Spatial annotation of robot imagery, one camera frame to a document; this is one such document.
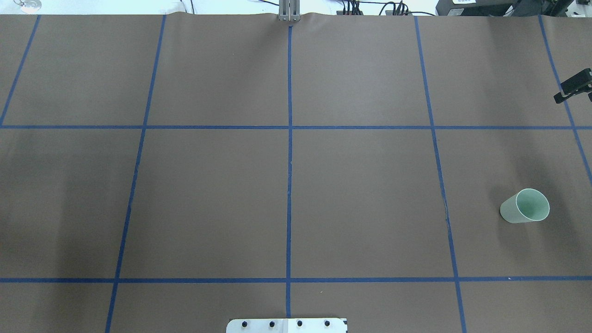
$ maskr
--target black clamp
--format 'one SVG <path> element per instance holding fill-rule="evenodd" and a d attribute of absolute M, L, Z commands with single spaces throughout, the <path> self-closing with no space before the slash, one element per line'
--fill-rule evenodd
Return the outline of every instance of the black clamp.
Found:
<path fill-rule="evenodd" d="M 589 92 L 588 97 L 592 101 L 592 69 L 590 68 L 586 68 L 565 80 L 561 84 L 561 91 L 553 97 L 555 102 L 559 104 L 566 101 L 569 97 L 581 94 L 582 92 Z"/>

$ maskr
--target paper cup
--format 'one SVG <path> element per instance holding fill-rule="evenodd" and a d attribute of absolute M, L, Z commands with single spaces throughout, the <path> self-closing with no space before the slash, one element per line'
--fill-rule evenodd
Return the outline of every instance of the paper cup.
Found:
<path fill-rule="evenodd" d="M 525 188 L 504 201 L 500 214 L 510 223 L 543 221 L 549 216 L 549 201 L 537 190 Z"/>

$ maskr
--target blue tape line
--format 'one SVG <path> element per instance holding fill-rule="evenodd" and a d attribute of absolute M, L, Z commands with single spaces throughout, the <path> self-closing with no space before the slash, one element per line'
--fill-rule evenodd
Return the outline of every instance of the blue tape line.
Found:
<path fill-rule="evenodd" d="M 336 125 L 336 126 L 294 126 L 295 130 L 429 130 L 430 126 L 349 126 L 349 125 Z"/>
<path fill-rule="evenodd" d="M 6 113 L 8 112 L 10 100 L 12 99 L 12 95 L 14 94 L 14 89 L 17 87 L 18 78 L 19 76 L 21 76 L 22 67 L 25 65 L 25 60 L 27 59 L 29 49 L 31 49 L 31 44 L 33 43 L 33 38 L 35 38 L 35 32 L 37 31 L 37 27 L 39 26 L 40 20 L 41 15 L 38 15 L 37 19 L 35 20 L 35 24 L 33 25 L 33 30 L 31 31 L 31 36 L 29 37 L 27 47 L 25 47 L 25 52 L 22 54 L 21 62 L 18 64 L 17 74 L 14 76 L 12 86 L 10 87 L 10 92 L 8 93 L 8 97 L 6 98 L 6 103 L 4 104 L 2 115 L 0 116 L 0 126 L 4 123 L 4 118 L 6 117 Z"/>
<path fill-rule="evenodd" d="M 5 277 L 0 283 L 113 283 L 113 278 Z"/>
<path fill-rule="evenodd" d="M 571 130 L 569 126 L 434 126 L 437 130 Z"/>
<path fill-rule="evenodd" d="M 543 23 L 543 16 L 539 15 L 539 25 L 540 25 L 540 32 L 543 35 L 543 41 L 545 42 L 545 48 L 547 49 L 547 56 L 549 57 L 549 63 L 551 64 L 551 69 L 553 70 L 553 75 L 555 75 L 555 81 L 557 82 L 557 87 L 561 91 L 561 80 L 559 79 L 559 75 L 557 74 L 557 68 L 555 67 L 555 62 L 553 61 L 553 56 L 551 55 L 551 48 L 549 47 L 549 41 L 547 40 L 547 32 L 545 31 L 545 25 Z M 574 132 L 575 142 L 578 145 L 578 149 L 580 150 L 580 155 L 582 156 L 582 161 L 584 162 L 584 168 L 586 169 L 586 173 L 588 174 L 588 181 L 590 185 L 592 185 L 592 172 L 590 171 L 590 166 L 588 164 L 588 159 L 586 158 L 586 154 L 584 153 L 584 148 L 582 147 L 582 143 L 580 142 L 580 135 L 578 135 L 577 127 L 575 126 L 574 118 L 571 114 L 570 106 L 567 101 L 563 102 L 565 107 L 565 112 L 567 112 L 567 117 L 570 119 L 571 128 Z"/>
<path fill-rule="evenodd" d="M 142 125 L 3 125 L 2 129 L 69 129 L 69 130 L 128 130 L 142 129 Z"/>
<path fill-rule="evenodd" d="M 270 278 L 120 278 L 119 283 L 285 283 L 283 277 Z"/>
<path fill-rule="evenodd" d="M 454 282 L 453 277 L 300 277 L 292 283 L 398 283 L 398 282 Z"/>
<path fill-rule="evenodd" d="M 292 277 L 292 26 L 288 27 L 288 193 L 286 225 L 286 318 L 290 318 Z"/>
<path fill-rule="evenodd" d="M 592 281 L 592 276 L 478 276 L 458 277 L 460 282 L 495 281 Z M 454 277 L 293 277 L 290 283 L 422 283 L 455 282 Z M 4 277 L 0 283 L 113 283 L 114 278 Z M 118 283 L 207 284 L 207 283 L 286 283 L 283 277 L 247 278 L 119 278 Z"/>
<path fill-rule="evenodd" d="M 2 125 L 0 129 L 143 129 L 143 125 Z M 472 125 L 435 125 L 437 130 L 572 130 L 571 126 L 472 126 Z M 193 129 L 193 130 L 288 130 L 283 125 L 147 125 L 146 129 Z M 293 130 L 431 130 L 431 126 L 393 125 L 335 125 L 335 126 L 292 126 Z M 592 130 L 592 126 L 576 126 L 578 130 Z"/>
<path fill-rule="evenodd" d="M 165 32 L 166 15 L 162 16 L 162 23 L 160 24 L 160 35 L 158 37 L 158 46 L 156 47 L 156 57 L 154 60 L 154 67 L 152 69 L 152 78 L 150 80 L 150 89 L 148 91 L 148 100 L 146 101 L 146 111 L 144 112 L 144 123 L 142 133 L 140 135 L 140 143 L 138 145 L 138 154 L 136 156 L 136 166 L 134 167 L 134 177 L 131 180 L 130 198 L 127 203 L 126 221 L 123 226 L 123 233 L 121 235 L 121 245 L 119 248 L 119 256 L 117 258 L 117 266 L 115 268 L 115 281 L 113 282 L 113 289 L 111 291 L 111 301 L 109 303 L 109 312 L 107 313 L 107 323 L 105 325 L 105 333 L 111 330 L 111 321 L 113 319 L 113 310 L 115 308 L 115 299 L 117 298 L 118 281 L 121 274 L 121 263 L 123 262 L 123 253 L 126 248 L 127 232 L 130 226 L 131 206 L 134 201 L 134 194 L 136 192 L 136 181 L 138 179 L 138 170 L 140 169 L 140 161 L 142 157 L 142 150 L 144 148 L 144 138 L 146 137 L 146 125 L 148 124 L 148 116 L 150 114 L 150 105 L 152 103 L 152 92 L 154 90 L 154 83 L 156 80 L 156 71 L 158 69 L 158 60 L 160 58 L 160 48 L 162 46 L 162 37 Z"/>
<path fill-rule="evenodd" d="M 592 281 L 592 276 L 487 276 L 460 277 L 461 282 L 491 281 Z"/>
<path fill-rule="evenodd" d="M 448 212 L 448 201 L 446 199 L 446 188 L 444 187 L 444 177 L 442 175 L 442 164 L 440 163 L 440 152 L 438 150 L 437 138 L 436 138 L 436 128 L 434 124 L 434 116 L 432 113 L 432 101 L 430 100 L 430 90 L 427 85 L 427 74 L 426 74 L 426 64 L 423 58 L 423 49 L 422 49 L 422 38 L 419 31 L 419 22 L 417 17 L 414 17 L 415 20 L 415 31 L 417 35 L 417 48 L 419 49 L 419 60 L 422 66 L 422 75 L 423 75 L 423 88 L 426 93 L 426 103 L 427 103 L 427 113 L 430 118 L 430 126 L 432 127 L 432 142 L 434 145 L 434 154 L 436 156 L 436 167 L 438 170 L 438 178 L 440 181 L 440 192 L 442 194 L 442 200 L 444 201 L 444 208 L 446 211 L 446 226 L 448 227 L 448 246 L 450 248 L 450 257 L 452 260 L 452 272 L 455 278 L 455 287 L 456 287 L 456 300 L 458 302 L 458 312 L 460 315 L 461 320 L 461 329 L 463 333 L 466 333 L 466 322 L 465 322 L 465 311 L 462 304 L 462 295 L 461 295 L 461 284 L 458 280 L 458 268 L 456 266 L 456 254 L 454 251 L 454 241 L 452 239 L 452 227 L 450 225 L 450 214 Z"/>
<path fill-rule="evenodd" d="M 196 129 L 196 130 L 287 130 L 288 126 L 241 126 L 241 125 L 148 125 L 147 129 Z"/>

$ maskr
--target grid square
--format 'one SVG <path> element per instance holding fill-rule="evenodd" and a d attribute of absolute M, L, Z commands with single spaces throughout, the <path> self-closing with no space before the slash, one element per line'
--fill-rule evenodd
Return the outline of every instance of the grid square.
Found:
<path fill-rule="evenodd" d="M 288 131 L 149 130 L 122 277 L 285 277 Z"/>
<path fill-rule="evenodd" d="M 0 131 L 1 277 L 113 277 L 139 137 Z"/>
<path fill-rule="evenodd" d="M 4 123 L 142 124 L 161 21 L 43 16 Z"/>
<path fill-rule="evenodd" d="M 468 332 L 587 332 L 592 281 L 462 283 Z"/>
<path fill-rule="evenodd" d="M 441 130 L 440 158 L 460 276 L 592 274 L 592 188 L 571 130 Z M 549 200 L 542 222 L 511 224 L 523 188 Z"/>
<path fill-rule="evenodd" d="M 454 283 L 292 283 L 292 317 L 348 319 L 350 332 L 459 332 Z"/>
<path fill-rule="evenodd" d="M 36 17 L 29 15 L 3 15 L 0 20 L 0 114 L 27 47 L 35 19 Z"/>
<path fill-rule="evenodd" d="M 0 283 L 0 331 L 105 332 L 112 284 Z"/>
<path fill-rule="evenodd" d="M 592 41 L 586 38 L 585 34 L 573 31 L 590 31 L 592 21 L 547 16 L 542 18 L 559 80 L 563 82 L 582 69 L 591 68 L 589 55 L 592 51 Z M 577 126 L 592 125 L 590 99 L 586 94 L 571 97 L 568 103 Z"/>
<path fill-rule="evenodd" d="M 294 124 L 429 125 L 412 17 L 307 14 L 293 45 Z"/>
<path fill-rule="evenodd" d="M 287 125 L 283 27 L 273 14 L 168 15 L 150 124 Z"/>
<path fill-rule="evenodd" d="M 419 18 L 436 125 L 569 126 L 536 17 Z"/>
<path fill-rule="evenodd" d="M 429 130 L 299 130 L 293 277 L 452 276 Z"/>
<path fill-rule="evenodd" d="M 120 284 L 111 332 L 224 332 L 230 319 L 285 318 L 285 284 Z"/>

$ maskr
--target grid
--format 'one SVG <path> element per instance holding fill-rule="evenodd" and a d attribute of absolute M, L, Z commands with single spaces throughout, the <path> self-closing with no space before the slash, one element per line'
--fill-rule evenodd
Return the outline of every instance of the grid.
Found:
<path fill-rule="evenodd" d="M 295 126 L 292 122 L 292 26 L 287 28 L 287 40 L 288 40 L 288 59 L 287 59 L 287 90 L 288 90 L 288 125 L 287 126 L 190 126 L 190 125 L 149 125 L 148 119 L 150 114 L 150 106 L 152 102 L 152 94 L 155 86 L 155 80 L 157 76 L 157 67 L 159 64 L 160 50 L 162 46 L 163 35 L 165 32 L 166 16 L 162 17 L 162 23 L 160 26 L 160 34 L 158 39 L 158 45 L 156 48 L 156 56 L 153 65 L 152 78 L 150 81 L 150 88 L 148 93 L 148 99 L 146 103 L 146 110 L 144 114 L 142 125 L 113 125 L 113 126 L 92 126 L 92 125 L 4 125 L 4 118 L 9 111 L 9 105 L 11 98 L 14 94 L 14 90 L 18 83 L 18 78 L 21 74 L 23 66 L 27 58 L 27 54 L 33 43 L 34 36 L 41 20 L 41 16 L 38 16 L 30 38 L 25 48 L 25 52 L 20 61 L 16 76 L 12 83 L 10 92 L 8 94 L 7 101 L 4 105 L 2 116 L 0 117 L 0 129 L 135 129 L 141 130 L 139 146 L 137 150 L 136 163 L 134 167 L 133 178 L 131 181 L 131 189 L 129 200 L 127 203 L 127 212 L 123 227 L 123 234 L 121 235 L 121 245 L 119 255 L 117 259 L 117 266 L 115 269 L 115 275 L 113 278 L 0 278 L 0 283 L 103 283 L 112 284 L 112 293 L 109 311 L 107 315 L 107 322 L 105 325 L 105 331 L 109 332 L 111 329 L 111 321 L 114 313 L 115 304 L 117 301 L 118 285 L 121 284 L 133 284 L 133 283 L 160 283 L 160 284 L 174 284 L 174 283 L 278 283 L 285 285 L 285 312 L 287 317 L 291 317 L 291 287 L 292 283 L 428 283 L 428 282 L 449 282 L 455 284 L 456 298 L 458 303 L 459 320 L 461 323 L 462 332 L 467 332 L 465 323 L 465 311 L 463 307 L 463 298 L 461 293 L 461 282 L 486 282 L 486 281 L 592 281 L 592 276 L 489 276 L 489 277 L 470 277 L 460 276 L 458 273 L 456 254 L 453 241 L 453 230 L 451 227 L 451 218 L 448 212 L 448 201 L 446 198 L 445 188 L 445 177 L 442 172 L 442 164 L 440 162 L 440 152 L 438 148 L 436 130 L 565 130 L 572 131 L 575 137 L 575 141 L 578 146 L 578 150 L 581 155 L 582 162 L 585 166 L 585 170 L 588 176 L 588 180 L 592 185 L 592 173 L 584 153 L 584 148 L 580 141 L 579 130 L 591 130 L 592 126 L 576 126 L 573 116 L 571 114 L 570 107 L 567 102 L 564 102 L 565 111 L 570 121 L 570 126 L 438 126 L 435 124 L 434 116 L 432 112 L 432 103 L 430 100 L 429 84 L 428 84 L 428 73 L 424 61 L 422 39 L 420 36 L 420 26 L 417 17 L 414 18 L 417 46 L 419 48 L 419 58 L 422 69 L 424 92 L 427 104 L 427 111 L 429 116 L 429 126 Z M 557 74 L 553 57 L 551 55 L 551 49 L 547 41 L 545 26 L 543 19 L 539 16 L 539 24 L 543 40 L 545 42 L 546 52 L 549 57 L 549 64 L 553 71 L 556 82 L 559 86 L 560 79 Z M 148 130 L 156 129 L 196 129 L 196 130 L 286 130 L 288 133 L 288 163 L 287 163 L 287 216 L 286 216 L 286 267 L 285 267 L 285 278 L 122 278 L 121 266 L 124 258 L 124 250 L 126 247 L 126 239 L 128 233 L 128 227 L 130 224 L 130 218 L 133 212 L 133 200 L 136 191 L 136 182 L 139 174 L 139 166 L 142 157 L 142 151 L 144 146 L 144 138 Z M 452 277 L 333 277 L 333 278 L 298 278 L 292 277 L 291 272 L 291 251 L 292 251 L 292 149 L 293 149 L 293 132 L 300 130 L 424 130 L 430 131 L 433 143 L 433 153 L 436 161 L 437 174 L 439 179 L 439 187 L 446 210 L 446 227 L 448 230 L 448 244 L 451 256 L 451 266 L 453 271 Z"/>

